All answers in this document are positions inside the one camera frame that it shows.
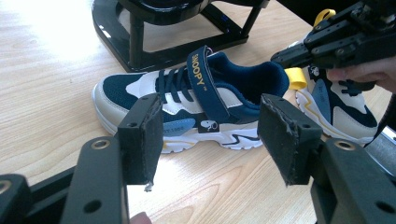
wooden table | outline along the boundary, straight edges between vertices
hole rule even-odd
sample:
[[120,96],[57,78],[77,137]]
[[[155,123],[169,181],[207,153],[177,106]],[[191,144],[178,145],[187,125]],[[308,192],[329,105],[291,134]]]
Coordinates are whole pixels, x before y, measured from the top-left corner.
[[[250,10],[216,5],[240,25]],[[108,135],[95,116],[91,91],[102,77],[124,70],[94,31],[91,10],[92,0],[0,1],[0,174],[25,175],[33,185],[76,165],[85,142]],[[262,63],[310,29],[271,1],[248,42],[224,51],[241,65]],[[216,32],[201,17],[149,26],[145,48]],[[373,112],[381,118],[390,95],[373,91],[365,93],[366,101],[376,104]],[[285,98],[294,102],[294,92]],[[265,147],[238,151],[203,142],[162,155],[153,191],[143,189],[129,187],[130,212],[146,211],[154,223],[316,220],[309,187],[286,188]]]

black metal frame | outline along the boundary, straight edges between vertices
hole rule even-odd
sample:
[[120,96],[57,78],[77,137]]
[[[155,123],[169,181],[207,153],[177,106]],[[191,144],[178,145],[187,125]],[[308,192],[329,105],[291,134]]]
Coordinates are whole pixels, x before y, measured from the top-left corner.
[[129,223],[126,185],[153,184],[163,149],[158,94],[140,98],[115,136],[88,141],[78,164],[32,187],[0,175],[0,223]]
[[318,223],[396,223],[396,178],[361,146],[320,140],[321,128],[281,97],[264,94],[258,133],[287,185],[308,185]]
[[95,0],[92,17],[96,32],[119,60],[122,67],[127,72],[143,72],[183,63],[189,53],[203,45],[207,45],[213,50],[221,50],[246,43],[255,20],[267,4],[268,1],[263,1],[262,6],[253,7],[242,28],[217,7],[209,4],[201,14],[223,34],[155,52],[147,52],[143,49],[144,22],[142,20],[130,13],[130,35],[120,24],[118,18],[123,7],[117,0]]

child's sneaker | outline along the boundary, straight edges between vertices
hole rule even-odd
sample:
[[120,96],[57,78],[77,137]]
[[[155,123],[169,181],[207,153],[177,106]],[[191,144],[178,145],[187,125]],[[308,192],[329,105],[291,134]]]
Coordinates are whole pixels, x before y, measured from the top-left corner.
[[326,77],[326,70],[315,66],[303,70],[307,88],[296,92],[300,109],[331,137],[361,145],[371,142],[377,122],[361,91],[353,88],[353,82],[331,82]]
[[102,79],[92,91],[97,116],[112,134],[136,100],[158,92],[163,100],[163,152],[179,152],[199,141],[249,149],[257,135],[262,93],[283,96],[289,79],[276,63],[243,67],[222,52],[193,52],[179,69],[119,74]]

shoe lace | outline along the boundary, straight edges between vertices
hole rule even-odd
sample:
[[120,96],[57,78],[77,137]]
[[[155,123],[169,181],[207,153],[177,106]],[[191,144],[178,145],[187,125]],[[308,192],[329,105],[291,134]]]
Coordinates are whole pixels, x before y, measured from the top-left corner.
[[338,81],[338,84],[346,87],[346,90],[341,90],[341,93],[349,94],[350,96],[357,96],[361,94],[361,90],[357,89],[353,83],[354,81],[352,80]]
[[189,102],[193,102],[193,99],[188,90],[188,77],[185,74],[186,66],[182,66],[178,69],[172,69],[169,71],[167,76],[165,70],[160,70],[158,76],[158,92],[161,95],[161,99],[167,104],[165,94],[171,92],[172,98],[176,103],[181,103],[178,91],[181,91],[184,97]]

shoe sole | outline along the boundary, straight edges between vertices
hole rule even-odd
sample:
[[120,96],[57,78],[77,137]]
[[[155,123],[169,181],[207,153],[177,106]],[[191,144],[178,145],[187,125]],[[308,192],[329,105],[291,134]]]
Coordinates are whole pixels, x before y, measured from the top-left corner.
[[[94,89],[92,91],[92,99],[94,101]],[[117,126],[108,121],[105,116],[102,115],[100,110],[95,105],[96,115],[99,118],[102,126],[112,135],[117,131]],[[181,152],[185,149],[189,149],[195,146],[198,142],[203,141],[216,141],[221,147],[229,149],[251,149],[253,147],[262,146],[262,141],[257,135],[257,128],[243,129],[252,124],[245,125],[233,125],[236,128],[234,130],[219,132],[219,133],[198,133],[196,128],[189,130],[187,133],[181,136],[164,137],[163,138],[163,151],[162,153]]]
[[296,92],[296,102],[300,110],[304,112],[309,118],[311,118],[316,124],[318,124],[323,132],[333,138],[343,138],[351,142],[355,142],[360,145],[364,145],[373,140],[373,137],[354,138],[349,136],[338,129],[334,128],[320,113],[317,104],[311,93],[306,89],[299,90]]

